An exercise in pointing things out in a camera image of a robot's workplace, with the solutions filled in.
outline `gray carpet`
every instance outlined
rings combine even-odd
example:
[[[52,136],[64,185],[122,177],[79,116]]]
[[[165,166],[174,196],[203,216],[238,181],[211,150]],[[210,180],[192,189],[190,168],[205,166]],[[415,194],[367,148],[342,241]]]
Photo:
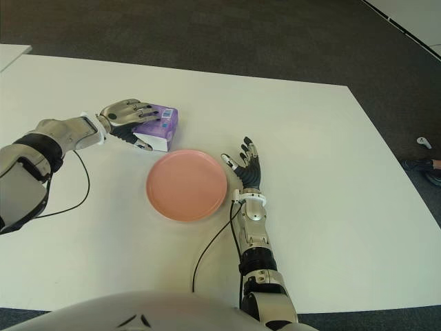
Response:
[[[361,0],[0,4],[1,42],[32,54],[349,86],[398,159],[441,159],[441,62]],[[441,189],[409,176],[441,225]],[[32,314],[0,310],[0,328]],[[320,330],[441,329],[440,306],[301,317]]]

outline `shoe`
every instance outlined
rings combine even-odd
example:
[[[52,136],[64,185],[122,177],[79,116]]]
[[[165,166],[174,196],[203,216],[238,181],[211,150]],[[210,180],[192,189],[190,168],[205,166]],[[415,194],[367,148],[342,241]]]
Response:
[[[406,171],[430,171],[433,170],[433,160],[402,160],[401,166]]]
[[[428,171],[424,175],[434,186],[441,187],[441,170]]]

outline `black wire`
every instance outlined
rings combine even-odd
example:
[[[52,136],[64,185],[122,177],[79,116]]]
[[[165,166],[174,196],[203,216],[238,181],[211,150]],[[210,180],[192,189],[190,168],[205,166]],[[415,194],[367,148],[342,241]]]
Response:
[[[89,178],[88,169],[85,167],[85,164],[84,164],[83,160],[81,159],[81,157],[79,156],[79,154],[78,154],[75,150],[74,150],[73,152],[74,152],[74,153],[77,155],[77,157],[79,158],[79,160],[80,160],[80,162],[81,162],[81,165],[82,165],[83,168],[84,168],[85,175],[86,175],[86,177],[88,178],[88,191],[85,193],[85,196],[84,196],[83,200],[81,200],[78,204],[74,205],[73,207],[68,208],[68,209],[65,209],[65,210],[62,210],[62,211],[59,211],[59,212],[51,212],[50,214],[37,216],[37,217],[35,217],[36,219],[41,219],[41,218],[43,218],[43,217],[48,217],[48,216],[58,215],[58,214],[61,214],[62,212],[68,212],[69,210],[75,209],[76,207],[79,207],[80,205],[82,205],[83,202],[88,198],[89,191],[90,191],[90,178]],[[48,195],[49,195],[49,191],[50,191],[50,183],[51,183],[51,181],[52,181],[52,175],[50,175],[50,177],[49,177],[49,179],[48,179],[48,184],[46,185],[46,190],[47,190],[47,192],[48,192],[48,193],[47,193]]]
[[[230,208],[230,210],[232,211],[233,209],[233,205],[234,205],[234,201],[232,201],[232,206]],[[198,271],[198,266],[199,263],[202,260],[202,257],[204,256],[205,252],[207,252],[208,248],[211,246],[211,244],[213,243],[213,241],[218,237],[218,235],[221,234],[221,232],[228,226],[228,224],[230,224],[233,219],[237,216],[237,214],[240,212],[240,209],[242,208],[242,204],[240,205],[240,208],[238,209],[238,211],[236,212],[236,214],[234,214],[233,217],[229,218],[229,221],[218,231],[218,233],[216,233],[216,235],[213,237],[213,239],[208,243],[208,245],[205,247],[205,249],[202,251],[202,254],[199,256],[198,259],[198,263],[196,263],[196,267],[194,267],[194,272],[193,272],[193,278],[192,278],[192,293],[194,293],[194,281],[196,279],[196,272]]]
[[[233,215],[233,206],[234,206],[234,201],[232,201],[232,205],[229,208],[229,219],[230,219],[229,225],[232,228],[232,234],[233,234],[233,238],[234,238],[234,243],[236,244],[237,255],[239,256],[239,261],[240,261],[240,248],[239,248],[239,244],[237,242],[236,232],[234,231],[234,226],[233,226],[233,219],[234,219],[234,217],[232,217],[232,215]]]
[[[229,219],[231,219],[231,221],[229,222],[229,225],[232,228],[232,234],[233,234],[233,238],[234,238],[234,243],[236,244],[236,249],[237,249],[237,254],[239,256],[239,262],[242,259],[242,256],[240,254],[240,248],[239,248],[239,244],[237,242],[237,238],[236,238],[236,231],[234,231],[234,225],[233,225],[233,219],[234,217],[232,217],[232,213],[233,213],[233,204],[234,201],[232,201],[232,205],[231,208],[229,209]],[[239,308],[242,308],[242,289],[243,289],[243,276],[242,273],[240,274],[240,285],[239,285]]]
[[[243,291],[243,276],[240,274],[240,285],[239,285],[239,309],[242,309],[242,291]]]

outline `tissue box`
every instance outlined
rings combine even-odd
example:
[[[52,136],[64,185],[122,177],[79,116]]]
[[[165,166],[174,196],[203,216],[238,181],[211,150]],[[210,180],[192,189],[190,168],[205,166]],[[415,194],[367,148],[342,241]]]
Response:
[[[171,107],[152,105],[152,112],[157,111],[160,121],[150,121],[136,126],[132,132],[145,141],[153,150],[168,152],[178,127],[178,110]]]

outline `pink plate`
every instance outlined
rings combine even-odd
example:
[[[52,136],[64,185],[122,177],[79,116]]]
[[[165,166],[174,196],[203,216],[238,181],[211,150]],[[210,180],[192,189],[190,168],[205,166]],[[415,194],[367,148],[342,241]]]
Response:
[[[146,189],[150,203],[162,215],[190,222],[219,208],[227,193],[227,178],[208,154],[178,150],[154,164]]]

